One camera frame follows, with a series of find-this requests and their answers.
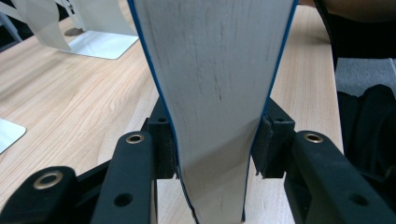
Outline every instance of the black plastic bracket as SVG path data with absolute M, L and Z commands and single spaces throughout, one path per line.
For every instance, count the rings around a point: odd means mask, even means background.
M 294 120 L 270 99 L 251 151 L 257 174 L 263 178 L 283 177 L 290 163 L 294 126 Z
M 396 223 L 382 198 L 323 134 L 299 132 L 285 190 L 296 223 Z

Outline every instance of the brass grommet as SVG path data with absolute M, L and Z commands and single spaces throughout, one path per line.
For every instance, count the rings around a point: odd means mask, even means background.
M 142 134 L 132 134 L 131 136 L 127 137 L 126 142 L 129 144 L 138 144 L 145 140 L 145 136 Z
M 315 133 L 306 133 L 304 134 L 304 138 L 306 141 L 311 143 L 322 143 L 324 139 Z
M 50 177 L 50 176 L 54 176 L 55 178 L 53 180 L 51 180 L 50 182 L 43 182 L 43 180 L 46 177 Z M 59 182 L 61 182 L 63 177 L 64 177 L 64 175 L 59 171 L 47 172 L 47 173 L 43 174 L 42 176 L 40 176 L 35 181 L 35 183 L 33 184 L 33 187 L 35 189 L 49 189 L 49 188 L 55 186 L 56 184 L 58 184 Z

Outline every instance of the black fabric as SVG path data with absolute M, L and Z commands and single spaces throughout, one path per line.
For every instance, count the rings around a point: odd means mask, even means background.
M 346 157 L 367 174 L 385 177 L 396 164 L 396 101 L 389 87 L 377 85 L 363 96 L 338 92 Z
M 396 58 L 396 21 L 359 22 L 335 16 L 323 0 L 314 0 L 336 58 Z

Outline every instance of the white stand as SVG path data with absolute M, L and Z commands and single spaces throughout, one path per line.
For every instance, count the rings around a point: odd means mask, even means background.
M 26 133 L 26 129 L 5 119 L 0 119 L 0 154 Z
M 75 13 L 71 17 L 77 17 L 78 27 L 85 31 L 69 44 L 59 27 L 59 12 L 53 0 L 12 2 L 42 45 L 63 52 L 118 59 L 138 39 L 123 18 L 117 0 L 69 0 Z

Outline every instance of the light wood grain surface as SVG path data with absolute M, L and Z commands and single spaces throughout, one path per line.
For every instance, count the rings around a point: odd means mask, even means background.
M 61 22 L 64 31 L 71 26 Z M 297 9 L 272 97 L 297 130 L 324 133 L 342 149 L 330 43 L 313 8 Z M 62 53 L 34 37 L 0 53 L 0 118 L 27 128 L 0 155 L 0 206 L 42 168 L 67 165 L 79 175 L 109 160 L 157 98 L 139 42 L 116 61 Z M 261 180 L 250 168 L 247 223 L 292 223 L 282 180 Z M 193 223 L 177 180 L 159 181 L 159 223 Z

